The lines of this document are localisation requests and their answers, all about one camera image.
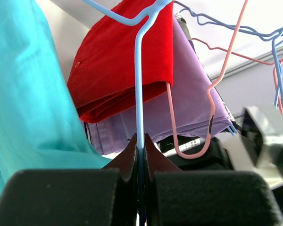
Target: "hanging clothes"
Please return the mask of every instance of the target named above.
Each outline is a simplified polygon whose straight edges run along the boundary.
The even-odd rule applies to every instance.
[[[173,17],[174,84],[171,88],[177,132],[186,137],[206,137],[210,104],[206,89],[210,80],[195,52]],[[217,91],[211,95],[216,114],[212,135],[230,125],[229,116]],[[130,108],[95,124],[89,124],[93,145],[100,154],[120,152],[136,132],[135,108]],[[172,135],[167,94],[144,103],[144,131],[153,142]]]
[[[134,18],[155,0],[123,0],[112,11]],[[168,4],[142,40],[143,100],[173,84],[172,9]],[[127,26],[104,16],[87,33],[67,82],[83,121],[99,122],[135,106],[134,44],[147,18]]]
[[[35,0],[0,1],[0,193],[24,169],[99,169]]]

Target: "red folded cloth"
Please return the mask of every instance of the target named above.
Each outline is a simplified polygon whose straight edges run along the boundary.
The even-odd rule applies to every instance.
[[[134,18],[155,0],[123,0],[112,11]],[[173,84],[172,3],[158,15],[142,40],[143,100]],[[87,33],[71,69],[67,86],[79,116],[96,123],[135,106],[135,37],[148,18],[127,26],[104,16]]]

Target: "white ceiling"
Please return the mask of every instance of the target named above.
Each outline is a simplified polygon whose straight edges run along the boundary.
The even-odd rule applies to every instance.
[[[51,0],[62,10],[78,20],[84,26],[92,27],[103,14],[88,6],[82,0]],[[113,8],[121,0],[97,0],[96,2],[107,8]],[[244,0],[179,0],[189,6],[195,13],[208,14],[224,23],[236,24]],[[174,13],[178,12],[181,6],[174,4]],[[228,48],[232,31],[221,26],[208,24],[199,26],[195,18],[192,18],[187,11],[182,13],[188,23],[192,37],[199,38],[209,43],[211,47]],[[283,0],[266,1],[250,0],[244,13],[243,25],[251,26],[261,33],[271,33],[283,26]],[[208,50],[207,47],[195,41],[197,55],[200,58],[209,76],[220,73],[225,53],[220,50]],[[271,42],[263,42],[258,37],[239,33],[234,45],[234,51],[249,57],[258,57],[271,51]],[[228,68],[244,63],[240,57],[230,58]]]

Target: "pink wire hanger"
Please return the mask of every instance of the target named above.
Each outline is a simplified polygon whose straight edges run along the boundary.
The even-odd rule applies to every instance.
[[[224,49],[224,48],[221,48],[221,47],[210,47],[209,44],[207,44],[205,41],[202,41],[200,39],[197,39],[197,38],[192,38],[191,40],[196,40],[196,41],[199,41],[203,44],[205,44],[207,46],[208,49],[210,50],[215,50],[215,49],[219,49],[219,50],[222,50],[224,52],[227,52],[227,49]],[[239,54],[239,53],[235,53],[235,52],[232,52],[233,55],[236,55],[236,56],[239,56],[239,57],[242,57],[242,58],[245,58],[247,60],[251,60],[251,61],[254,61],[254,62],[257,62],[257,63],[260,63],[260,64],[263,64],[263,65],[274,65],[275,63],[272,62],[272,63],[268,63],[268,62],[265,62],[265,61],[261,61],[261,60],[257,60],[257,59],[254,59],[254,58],[251,58],[251,57],[248,57],[248,56],[245,56],[245,55],[242,55],[242,54]],[[275,83],[275,87],[277,89],[278,87],[278,78],[277,78],[277,73],[276,73],[276,70],[274,68],[274,72],[273,72],[273,77],[274,77],[274,83]],[[278,103],[279,103],[279,110],[280,110],[280,113],[283,115],[283,106],[282,106],[282,102],[281,102],[281,95],[279,95],[279,99],[278,99]]]
[[[208,97],[208,100],[211,104],[211,113],[210,113],[210,120],[209,120],[209,126],[208,126],[208,133],[207,133],[207,137],[206,137],[206,141],[205,141],[205,144],[202,148],[202,150],[196,154],[185,154],[183,152],[181,152],[179,150],[179,144],[178,144],[178,139],[177,139],[177,130],[176,130],[176,122],[175,122],[175,115],[174,115],[174,109],[173,109],[173,102],[172,102],[172,94],[171,94],[171,87],[170,87],[170,84],[169,83],[166,83],[166,89],[167,89],[167,96],[168,96],[168,101],[169,101],[169,107],[170,107],[170,114],[171,114],[171,122],[172,122],[172,131],[173,131],[173,139],[174,139],[174,146],[175,146],[175,150],[176,150],[176,153],[184,158],[184,159],[197,159],[197,158],[200,158],[201,156],[203,156],[206,151],[208,150],[208,147],[209,147],[209,144],[211,142],[211,130],[212,130],[212,124],[213,124],[213,118],[214,118],[214,115],[215,115],[215,112],[216,112],[216,106],[215,106],[215,103],[214,103],[214,100],[211,96],[211,93],[210,91],[219,83],[221,82],[221,80],[223,79],[224,77],[224,74],[225,74],[225,71],[226,71],[226,68],[227,68],[227,63],[228,63],[228,60],[230,58],[230,55],[232,53],[232,49],[233,49],[233,45],[234,45],[234,42],[235,42],[235,39],[236,39],[236,36],[237,36],[237,33],[238,33],[238,30],[240,28],[240,25],[241,25],[241,20],[243,18],[243,14],[244,14],[244,11],[245,11],[245,8],[246,8],[246,5],[248,3],[248,0],[245,0],[244,4],[243,4],[243,7],[241,9],[241,12],[240,12],[240,15],[239,15],[239,18],[238,18],[238,22],[237,22],[237,25],[236,25],[236,28],[234,30],[234,33],[233,33],[233,36],[232,36],[232,39],[231,39],[231,42],[230,42],[230,45],[229,45],[229,48],[228,48],[228,51],[226,53],[226,56],[225,56],[225,61],[223,63],[223,66],[222,66],[222,69],[221,69],[221,73],[220,73],[220,76],[207,88],[207,91],[206,91],[206,94],[207,94],[207,97]]]

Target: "black tape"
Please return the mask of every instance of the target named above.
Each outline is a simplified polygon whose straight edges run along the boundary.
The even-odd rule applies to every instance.
[[[209,126],[208,126],[208,132],[209,132],[209,134],[211,134],[211,131],[212,131],[213,118],[214,118],[214,116],[213,116],[212,119],[209,121]]]
[[[85,129],[86,138],[87,138],[87,140],[89,140],[88,132],[87,132],[87,123],[86,122],[84,122],[84,129]]]

